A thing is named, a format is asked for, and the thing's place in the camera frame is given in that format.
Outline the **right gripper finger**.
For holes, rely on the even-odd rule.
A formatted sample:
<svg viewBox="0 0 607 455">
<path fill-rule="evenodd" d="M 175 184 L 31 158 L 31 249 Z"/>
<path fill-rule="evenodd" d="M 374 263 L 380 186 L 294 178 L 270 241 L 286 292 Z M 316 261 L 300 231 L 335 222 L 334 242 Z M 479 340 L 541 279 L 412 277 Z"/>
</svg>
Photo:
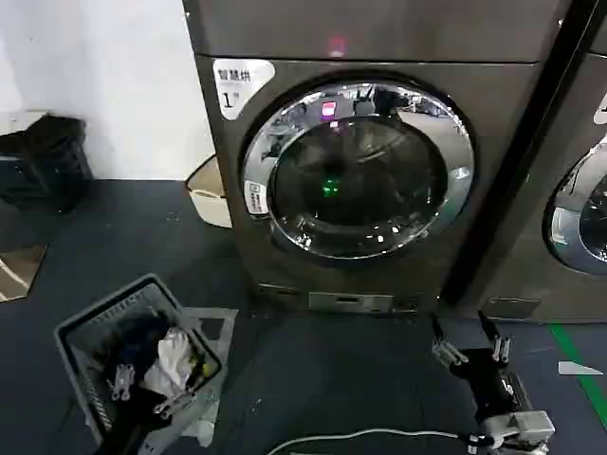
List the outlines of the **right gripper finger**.
<svg viewBox="0 0 607 455">
<path fill-rule="evenodd" d="M 511 338 L 503 337 L 495 323 L 490 320 L 483 311 L 479 310 L 477 314 L 484 333 L 492 343 L 491 356 L 493 360 L 502 364 L 507 364 L 509 361 Z"/>
<path fill-rule="evenodd" d="M 445 338 L 437 317 L 432 317 L 432 331 L 432 354 L 443 366 L 461 366 L 469 362 L 469 358 Z"/>
</svg>

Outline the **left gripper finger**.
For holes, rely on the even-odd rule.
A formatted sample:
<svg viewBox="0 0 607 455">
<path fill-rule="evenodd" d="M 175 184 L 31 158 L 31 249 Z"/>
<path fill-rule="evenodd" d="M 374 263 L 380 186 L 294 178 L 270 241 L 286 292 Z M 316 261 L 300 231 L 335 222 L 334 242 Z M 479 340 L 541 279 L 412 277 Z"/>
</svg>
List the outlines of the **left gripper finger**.
<svg viewBox="0 0 607 455">
<path fill-rule="evenodd" d="M 190 378 L 182 391 L 178 391 L 173 396 L 165 399 L 156 405 L 156 415 L 161 419 L 169 419 L 174 414 L 179 413 L 190 407 L 195 401 L 200 388 L 202 387 L 202 378 Z"/>
<path fill-rule="evenodd" d="M 115 371 L 112 387 L 113 401 L 129 401 L 132 386 L 132 365 L 119 364 Z"/>
</svg>

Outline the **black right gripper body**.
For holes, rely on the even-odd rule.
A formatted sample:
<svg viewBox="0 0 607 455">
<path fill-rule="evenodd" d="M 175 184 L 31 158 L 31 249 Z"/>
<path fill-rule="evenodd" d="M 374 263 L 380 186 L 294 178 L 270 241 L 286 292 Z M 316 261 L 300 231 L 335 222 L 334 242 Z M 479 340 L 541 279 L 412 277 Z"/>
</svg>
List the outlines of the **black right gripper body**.
<svg viewBox="0 0 607 455">
<path fill-rule="evenodd" d="M 462 354 L 468 361 L 455 365 L 453 374 L 469 384 L 477 408 L 476 422 L 513 412 L 516 401 L 504 385 L 502 375 L 507 364 L 495 360 L 489 348 L 464 349 Z"/>
</svg>

